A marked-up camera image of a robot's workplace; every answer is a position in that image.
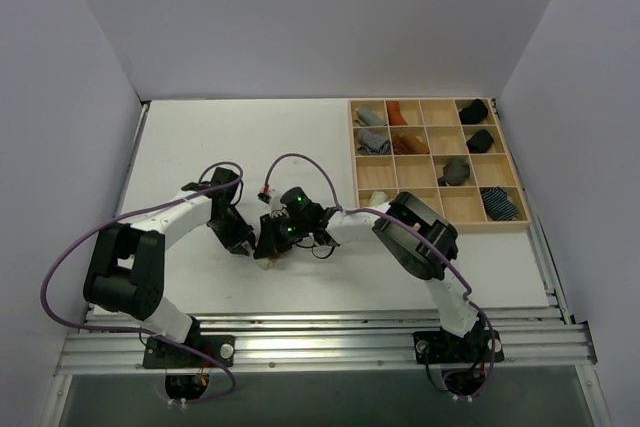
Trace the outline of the pink underwear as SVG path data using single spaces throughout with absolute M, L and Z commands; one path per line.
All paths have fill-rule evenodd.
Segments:
M 253 259 L 254 262 L 263 270 L 269 270 L 272 269 L 275 264 L 282 259 L 284 256 L 286 256 L 288 254 L 287 251 L 278 251 L 278 250 L 274 250 L 274 251 L 258 251 L 255 250 L 253 252 Z

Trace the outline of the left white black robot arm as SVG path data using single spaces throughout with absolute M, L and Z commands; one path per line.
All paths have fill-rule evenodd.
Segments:
M 206 226 L 229 253 L 252 256 L 256 236 L 235 202 L 242 189 L 239 173 L 217 166 L 210 179 L 184 185 L 168 207 L 102 229 L 84 282 L 85 300 L 168 338 L 165 352 L 177 365 L 194 364 L 202 352 L 200 327 L 164 296 L 165 254 Z

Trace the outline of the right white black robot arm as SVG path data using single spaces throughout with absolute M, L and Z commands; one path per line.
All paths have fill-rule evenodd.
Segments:
M 474 329 L 478 308 L 473 289 L 453 261 L 458 232 L 409 192 L 375 207 L 345 210 L 323 207 L 296 187 L 283 194 L 280 208 L 260 218 L 260 235 L 252 256 L 275 260 L 310 238 L 314 247 L 338 248 L 378 240 L 400 266 L 426 283 L 439 313 L 444 347 L 455 359 L 469 358 L 480 347 Z

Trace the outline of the grey striped rolled cloth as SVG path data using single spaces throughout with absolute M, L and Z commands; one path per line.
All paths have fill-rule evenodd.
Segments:
M 384 156 L 391 154 L 391 141 L 382 134 L 368 129 L 360 129 L 356 133 L 356 140 L 359 144 L 356 152 L 360 155 Z

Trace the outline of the orange rolled cloth lower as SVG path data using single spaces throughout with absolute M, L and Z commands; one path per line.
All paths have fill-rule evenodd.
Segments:
M 391 141 L 395 155 L 427 155 L 429 153 L 427 145 L 414 134 L 393 134 Z

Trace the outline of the orange rolled cloth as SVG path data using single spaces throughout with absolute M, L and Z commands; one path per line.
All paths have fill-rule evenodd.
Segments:
M 393 134 L 391 141 L 395 155 L 427 155 L 429 153 L 427 145 L 414 134 Z
M 406 126 L 407 120 L 402 114 L 399 101 L 386 102 L 387 116 L 391 126 Z

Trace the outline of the dark grey rolled cloth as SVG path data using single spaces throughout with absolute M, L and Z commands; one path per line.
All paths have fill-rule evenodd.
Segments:
M 439 186 L 462 186 L 470 177 L 471 167 L 469 163 L 460 157 L 453 158 L 444 167 L 442 175 L 438 178 Z

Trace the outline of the wooden compartment tray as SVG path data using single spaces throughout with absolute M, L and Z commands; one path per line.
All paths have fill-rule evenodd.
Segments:
M 458 111 L 479 98 L 489 109 L 488 117 L 476 125 L 462 125 Z M 399 101 L 408 124 L 389 124 L 386 102 Z M 369 207 L 373 191 L 384 191 L 388 198 L 407 191 L 418 197 L 433 210 L 451 222 L 461 233 L 515 233 L 525 231 L 530 224 L 529 210 L 524 199 L 512 156 L 491 98 L 437 97 L 437 98 L 373 98 L 351 99 L 349 106 L 350 137 L 353 144 L 353 165 L 356 204 Z M 386 121 L 385 126 L 359 125 L 356 110 L 367 106 Z M 368 129 L 382 134 L 391 141 L 393 134 L 410 133 L 423 141 L 427 155 L 360 155 L 356 133 Z M 476 131 L 486 129 L 494 137 L 493 147 L 484 154 L 471 154 L 466 141 Z M 462 186 L 439 186 L 443 167 L 453 158 L 464 158 L 471 167 L 469 179 Z M 514 221 L 492 221 L 486 214 L 480 189 L 501 187 L 518 209 Z

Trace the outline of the blue striped rolled cloth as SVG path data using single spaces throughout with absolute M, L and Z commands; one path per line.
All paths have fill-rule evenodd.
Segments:
M 487 216 L 496 222 L 514 221 L 518 218 L 518 209 L 501 187 L 480 189 L 481 200 Z

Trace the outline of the black rolled cloth lower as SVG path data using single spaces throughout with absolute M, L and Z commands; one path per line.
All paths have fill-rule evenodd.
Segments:
M 486 129 L 476 131 L 466 141 L 466 146 L 471 154 L 487 153 L 494 145 L 494 137 Z

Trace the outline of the black rolled cloth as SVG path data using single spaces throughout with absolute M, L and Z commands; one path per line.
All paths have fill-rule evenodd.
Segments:
M 466 146 L 471 154 L 487 153 L 494 145 L 494 137 L 486 129 L 476 131 L 466 141 Z
M 489 114 L 485 102 L 479 98 L 472 100 L 458 111 L 462 125 L 476 125 L 483 122 Z

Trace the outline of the black rolled cloth upper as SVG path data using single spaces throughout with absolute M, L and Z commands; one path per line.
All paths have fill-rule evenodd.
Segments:
M 462 125 L 476 125 L 483 122 L 489 114 L 485 102 L 479 98 L 472 100 L 458 111 Z

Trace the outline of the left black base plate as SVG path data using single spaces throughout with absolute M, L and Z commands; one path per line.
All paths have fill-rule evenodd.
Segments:
M 215 359 L 225 367 L 232 367 L 235 355 L 235 340 L 231 335 L 205 335 L 196 341 L 191 349 Z M 195 369 L 211 367 L 209 360 L 185 351 L 183 348 L 167 344 L 155 337 L 145 340 L 142 366 L 145 369 Z

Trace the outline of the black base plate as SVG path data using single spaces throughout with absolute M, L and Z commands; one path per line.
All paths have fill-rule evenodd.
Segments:
M 415 358 L 424 364 L 473 364 L 491 360 L 492 338 L 488 329 L 455 336 L 443 329 L 412 334 Z
M 196 341 L 191 349 L 215 359 L 225 367 L 232 367 L 235 355 L 235 340 L 231 335 L 205 335 Z M 209 360 L 185 351 L 183 348 L 167 344 L 155 337 L 145 340 L 142 366 L 145 369 L 195 369 L 211 367 Z

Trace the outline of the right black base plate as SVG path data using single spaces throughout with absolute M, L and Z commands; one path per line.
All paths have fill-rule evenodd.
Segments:
M 412 334 L 415 358 L 424 364 L 473 364 L 491 360 L 492 338 L 488 329 L 455 336 L 443 329 Z

